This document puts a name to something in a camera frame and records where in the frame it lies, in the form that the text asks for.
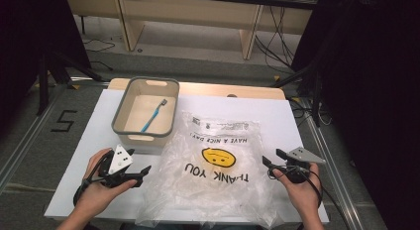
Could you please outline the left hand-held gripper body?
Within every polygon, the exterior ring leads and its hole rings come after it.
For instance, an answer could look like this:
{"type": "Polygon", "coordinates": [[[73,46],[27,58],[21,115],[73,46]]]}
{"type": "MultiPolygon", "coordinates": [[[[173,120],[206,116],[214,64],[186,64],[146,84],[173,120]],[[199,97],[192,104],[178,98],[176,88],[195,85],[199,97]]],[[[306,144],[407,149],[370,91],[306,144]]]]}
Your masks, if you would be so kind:
{"type": "MultiPolygon", "coordinates": [[[[99,167],[100,182],[107,187],[116,187],[130,179],[133,173],[126,173],[127,168],[133,163],[133,158],[127,150],[118,145],[115,150],[111,150],[105,155],[105,159],[99,167]]],[[[143,180],[136,180],[135,187],[140,187],[143,180]]]]}

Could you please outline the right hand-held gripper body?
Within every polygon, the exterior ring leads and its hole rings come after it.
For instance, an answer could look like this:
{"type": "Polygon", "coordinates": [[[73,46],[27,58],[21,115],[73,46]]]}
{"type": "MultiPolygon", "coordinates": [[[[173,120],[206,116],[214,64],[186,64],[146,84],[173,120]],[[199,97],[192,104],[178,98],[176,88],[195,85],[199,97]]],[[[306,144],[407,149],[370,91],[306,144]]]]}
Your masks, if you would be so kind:
{"type": "Polygon", "coordinates": [[[326,161],[310,151],[298,147],[287,153],[285,165],[280,170],[292,183],[302,183],[310,176],[310,164],[325,165],[326,161]]]}

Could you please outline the blue toothbrush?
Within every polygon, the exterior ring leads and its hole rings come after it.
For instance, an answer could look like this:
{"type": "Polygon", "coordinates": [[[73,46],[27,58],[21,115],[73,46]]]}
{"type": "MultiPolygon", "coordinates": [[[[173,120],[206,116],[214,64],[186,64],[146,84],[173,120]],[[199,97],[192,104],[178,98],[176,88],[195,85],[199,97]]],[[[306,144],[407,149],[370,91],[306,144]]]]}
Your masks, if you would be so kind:
{"type": "Polygon", "coordinates": [[[143,128],[141,129],[141,132],[142,133],[145,133],[148,129],[149,129],[149,127],[151,126],[151,124],[153,123],[153,121],[156,119],[156,117],[157,117],[157,115],[158,115],[158,113],[159,113],[159,111],[160,111],[160,108],[162,107],[162,106],[165,106],[165,104],[167,103],[167,100],[166,99],[163,99],[159,104],[158,104],[158,106],[157,106],[157,108],[155,109],[155,111],[154,111],[154,113],[153,113],[153,115],[151,116],[151,118],[147,121],[147,123],[143,126],[143,128]]]}

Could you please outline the clear printed plastic bag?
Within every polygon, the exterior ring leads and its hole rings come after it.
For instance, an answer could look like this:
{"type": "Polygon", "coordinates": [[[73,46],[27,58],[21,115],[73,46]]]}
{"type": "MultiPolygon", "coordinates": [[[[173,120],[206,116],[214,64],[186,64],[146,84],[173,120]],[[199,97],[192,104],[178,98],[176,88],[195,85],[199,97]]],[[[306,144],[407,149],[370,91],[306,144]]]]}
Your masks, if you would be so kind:
{"type": "Polygon", "coordinates": [[[184,112],[145,182],[136,223],[152,227],[170,208],[188,209],[202,222],[242,216],[265,228],[284,222],[263,165],[260,124],[184,112]]]}

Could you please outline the beige basin with grey rim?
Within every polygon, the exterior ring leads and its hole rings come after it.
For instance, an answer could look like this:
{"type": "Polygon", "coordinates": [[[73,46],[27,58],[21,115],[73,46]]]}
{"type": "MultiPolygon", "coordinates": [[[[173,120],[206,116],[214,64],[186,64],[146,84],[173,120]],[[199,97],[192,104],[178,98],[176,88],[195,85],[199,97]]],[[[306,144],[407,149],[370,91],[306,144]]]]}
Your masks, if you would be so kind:
{"type": "Polygon", "coordinates": [[[161,153],[172,134],[178,94],[179,83],[174,79],[135,77],[128,82],[112,121],[112,129],[126,149],[133,148],[139,154],[161,153]],[[167,103],[142,133],[141,129],[163,99],[167,103]]]}

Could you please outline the person's right hand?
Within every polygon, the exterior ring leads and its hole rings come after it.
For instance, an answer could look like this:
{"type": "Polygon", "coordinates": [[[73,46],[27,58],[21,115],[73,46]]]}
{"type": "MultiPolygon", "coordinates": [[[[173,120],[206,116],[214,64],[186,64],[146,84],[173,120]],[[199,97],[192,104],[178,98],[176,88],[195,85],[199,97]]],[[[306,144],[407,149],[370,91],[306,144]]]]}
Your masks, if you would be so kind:
{"type": "Polygon", "coordinates": [[[311,163],[310,170],[309,181],[302,183],[292,183],[280,170],[272,171],[276,179],[285,186],[291,203],[297,212],[298,209],[303,209],[304,207],[317,209],[319,207],[319,196],[315,190],[317,188],[318,191],[321,191],[321,182],[318,177],[319,169],[316,164],[311,163]]]}

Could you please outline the person's left hand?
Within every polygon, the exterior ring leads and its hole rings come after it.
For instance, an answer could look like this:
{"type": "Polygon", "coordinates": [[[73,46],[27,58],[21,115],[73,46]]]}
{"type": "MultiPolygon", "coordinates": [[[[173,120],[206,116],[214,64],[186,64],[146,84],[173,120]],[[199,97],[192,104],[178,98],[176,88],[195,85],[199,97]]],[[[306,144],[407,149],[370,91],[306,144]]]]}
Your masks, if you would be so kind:
{"type": "Polygon", "coordinates": [[[93,182],[79,197],[74,211],[85,216],[96,216],[103,212],[115,197],[133,187],[136,183],[132,179],[116,187],[109,188],[99,182],[93,182]]]}

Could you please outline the black metal stand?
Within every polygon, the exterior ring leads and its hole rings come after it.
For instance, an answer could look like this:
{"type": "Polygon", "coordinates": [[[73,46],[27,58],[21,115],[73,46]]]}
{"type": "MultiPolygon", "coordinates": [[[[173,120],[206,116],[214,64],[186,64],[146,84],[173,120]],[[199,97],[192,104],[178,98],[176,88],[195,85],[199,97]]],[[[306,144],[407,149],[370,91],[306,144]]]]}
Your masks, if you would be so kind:
{"type": "Polygon", "coordinates": [[[95,73],[91,68],[63,53],[59,53],[57,51],[44,53],[39,60],[38,82],[40,86],[40,99],[38,115],[43,114],[50,104],[49,74],[52,75],[53,79],[58,84],[69,84],[70,76],[66,71],[67,67],[75,68],[95,81],[109,82],[109,79],[102,77],[101,75],[95,73]]]}
{"type": "Polygon", "coordinates": [[[302,83],[298,87],[298,92],[312,92],[311,116],[315,125],[319,127],[319,108],[321,101],[322,82],[319,70],[317,68],[315,68],[313,65],[307,65],[306,67],[291,74],[289,77],[282,80],[277,80],[272,86],[275,88],[280,88],[290,82],[297,80],[298,78],[302,79],[302,83]]]}

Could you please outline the black curtain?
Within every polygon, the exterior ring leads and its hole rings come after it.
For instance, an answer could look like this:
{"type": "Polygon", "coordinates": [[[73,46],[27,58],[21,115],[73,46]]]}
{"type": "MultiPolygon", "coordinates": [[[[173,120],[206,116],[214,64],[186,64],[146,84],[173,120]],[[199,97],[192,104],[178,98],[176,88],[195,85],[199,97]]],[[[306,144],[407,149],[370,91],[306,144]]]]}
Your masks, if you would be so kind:
{"type": "Polygon", "coordinates": [[[420,230],[420,0],[318,0],[294,68],[338,23],[322,97],[387,229],[420,230]]]}
{"type": "Polygon", "coordinates": [[[0,130],[36,81],[43,56],[57,52],[89,67],[67,0],[0,0],[0,130]]]}

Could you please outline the light wooden desk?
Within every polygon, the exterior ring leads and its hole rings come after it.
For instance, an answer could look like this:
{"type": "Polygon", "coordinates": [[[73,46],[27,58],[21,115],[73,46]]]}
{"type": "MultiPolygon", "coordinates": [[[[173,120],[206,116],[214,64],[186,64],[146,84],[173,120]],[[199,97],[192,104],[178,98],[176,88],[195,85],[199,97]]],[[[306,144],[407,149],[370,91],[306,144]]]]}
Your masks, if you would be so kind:
{"type": "Polygon", "coordinates": [[[79,16],[113,18],[120,21],[126,49],[138,43],[146,22],[198,25],[237,29],[243,58],[251,56],[258,31],[273,32],[282,24],[287,34],[301,35],[311,12],[285,6],[253,5],[211,0],[67,0],[79,16]]]}

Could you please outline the metal floor rail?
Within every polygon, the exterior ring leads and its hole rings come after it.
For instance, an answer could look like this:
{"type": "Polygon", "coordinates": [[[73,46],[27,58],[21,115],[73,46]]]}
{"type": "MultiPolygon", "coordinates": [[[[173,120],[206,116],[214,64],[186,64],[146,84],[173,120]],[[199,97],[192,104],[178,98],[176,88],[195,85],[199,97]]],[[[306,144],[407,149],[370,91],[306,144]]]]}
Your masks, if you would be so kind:
{"type": "Polygon", "coordinates": [[[361,217],[357,211],[357,208],[354,205],[349,192],[347,191],[345,182],[339,173],[338,166],[334,162],[334,159],[330,153],[324,135],[321,129],[315,124],[314,118],[316,115],[306,114],[305,117],[306,122],[308,123],[308,127],[315,140],[317,150],[321,157],[326,161],[324,167],[334,188],[336,195],[335,201],[339,203],[339,209],[342,213],[342,217],[348,227],[348,230],[366,230],[361,221],[361,217]]]}
{"type": "Polygon", "coordinates": [[[58,85],[52,90],[50,101],[47,106],[40,114],[36,114],[36,117],[26,130],[25,135],[19,140],[19,143],[8,156],[7,161],[0,167],[0,194],[7,188],[10,179],[18,169],[27,152],[36,142],[36,139],[56,107],[57,101],[66,90],[67,85],[58,85]]]}

